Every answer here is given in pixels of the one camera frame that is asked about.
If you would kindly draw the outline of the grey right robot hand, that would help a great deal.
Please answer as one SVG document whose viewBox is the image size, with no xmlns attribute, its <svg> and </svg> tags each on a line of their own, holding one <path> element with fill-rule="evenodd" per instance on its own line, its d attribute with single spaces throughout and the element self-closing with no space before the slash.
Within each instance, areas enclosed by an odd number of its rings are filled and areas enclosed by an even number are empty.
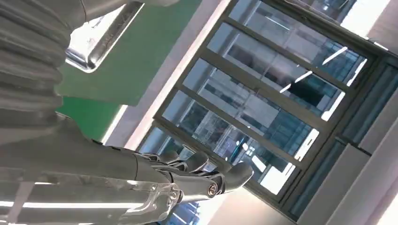
<svg viewBox="0 0 398 225">
<path fill-rule="evenodd" d="M 247 163 L 203 171 L 187 160 L 105 146 L 83 135 L 55 87 L 71 33 L 124 0 L 0 3 L 0 222 L 3 225 L 143 225 L 180 203 L 242 187 Z"/>
</svg>

